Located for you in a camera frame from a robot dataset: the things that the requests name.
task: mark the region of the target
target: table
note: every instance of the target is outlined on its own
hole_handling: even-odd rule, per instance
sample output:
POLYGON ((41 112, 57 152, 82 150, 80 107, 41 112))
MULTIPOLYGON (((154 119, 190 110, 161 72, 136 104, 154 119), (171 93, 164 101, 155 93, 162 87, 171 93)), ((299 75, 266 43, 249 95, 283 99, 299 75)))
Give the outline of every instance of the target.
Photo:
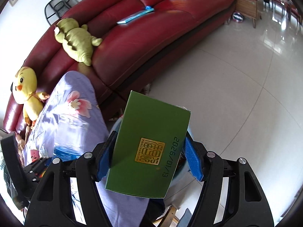
POLYGON ((243 16, 252 19, 254 28, 256 28, 256 19, 262 19, 261 11, 264 8, 264 0, 237 0, 236 11, 243 16))

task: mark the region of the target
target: blue velcro pad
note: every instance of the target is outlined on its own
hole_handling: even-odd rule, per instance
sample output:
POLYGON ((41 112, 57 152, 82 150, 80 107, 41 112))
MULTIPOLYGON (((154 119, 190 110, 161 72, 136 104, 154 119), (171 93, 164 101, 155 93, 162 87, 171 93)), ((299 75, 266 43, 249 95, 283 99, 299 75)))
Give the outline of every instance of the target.
POLYGON ((109 148, 110 146, 106 148, 101 159, 99 160, 99 170, 97 172, 97 179, 99 181, 101 181, 101 179, 105 177, 109 171, 109 148))
POLYGON ((203 178, 203 172, 201 168, 201 160, 199 159, 194 147, 190 140, 186 137, 183 145, 184 154, 188 162, 191 174, 199 181, 203 178))

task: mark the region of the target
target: red leather sofa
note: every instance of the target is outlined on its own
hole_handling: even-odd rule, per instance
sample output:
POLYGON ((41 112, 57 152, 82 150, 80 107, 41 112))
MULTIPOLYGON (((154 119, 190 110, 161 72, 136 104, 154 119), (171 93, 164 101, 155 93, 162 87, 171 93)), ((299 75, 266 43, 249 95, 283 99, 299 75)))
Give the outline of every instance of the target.
MULTIPOLYGON (((54 37, 52 25, 24 62, 38 78, 38 91, 51 93, 70 70, 86 75, 93 84, 105 119, 126 105, 130 90, 140 91, 202 38, 230 18, 235 0, 82 0, 64 17, 87 24, 103 38, 94 49, 92 66, 70 58, 54 37), (146 6, 154 12, 127 24, 116 22, 146 6)), ((13 95, 4 117, 7 132, 24 134, 22 105, 13 95)))

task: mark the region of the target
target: book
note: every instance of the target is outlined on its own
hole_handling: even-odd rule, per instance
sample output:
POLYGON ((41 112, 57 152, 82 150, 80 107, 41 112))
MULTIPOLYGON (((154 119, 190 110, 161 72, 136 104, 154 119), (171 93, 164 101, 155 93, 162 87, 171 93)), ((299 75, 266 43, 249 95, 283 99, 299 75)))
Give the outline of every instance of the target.
POLYGON ((154 11, 154 10, 155 10, 155 9, 150 8, 150 9, 146 9, 146 10, 139 11, 139 12, 137 12, 137 13, 134 13, 134 14, 132 14, 132 15, 130 15, 130 16, 128 16, 128 17, 126 17, 126 18, 124 18, 124 19, 118 21, 117 24, 118 24, 118 25, 119 25, 119 24, 126 24, 127 22, 130 22, 131 20, 133 20, 133 19, 135 19, 135 18, 138 18, 138 17, 140 17, 140 16, 142 16, 142 15, 144 15, 144 14, 146 14, 146 13, 150 13, 150 12, 152 12, 152 11, 154 11))
POLYGON ((190 111, 131 91, 105 188, 164 198, 184 144, 190 111))

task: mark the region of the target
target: stuffed toy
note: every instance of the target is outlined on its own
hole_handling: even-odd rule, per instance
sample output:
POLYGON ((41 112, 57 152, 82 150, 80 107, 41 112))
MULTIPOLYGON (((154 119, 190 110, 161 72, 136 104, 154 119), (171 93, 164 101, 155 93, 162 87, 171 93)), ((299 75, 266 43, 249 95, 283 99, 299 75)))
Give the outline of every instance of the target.
POLYGON ((33 128, 36 120, 43 109, 41 100, 49 98, 46 92, 38 92, 37 77, 33 69, 29 67, 22 67, 15 75, 15 80, 12 84, 12 92, 15 101, 23 105, 23 117, 25 123, 30 125, 32 121, 33 128))
POLYGON ((87 31, 87 25, 79 27, 79 23, 72 18, 58 22, 55 39, 63 45, 63 49, 71 58, 87 66, 91 66, 93 46, 99 46, 102 42, 101 38, 96 38, 87 31))

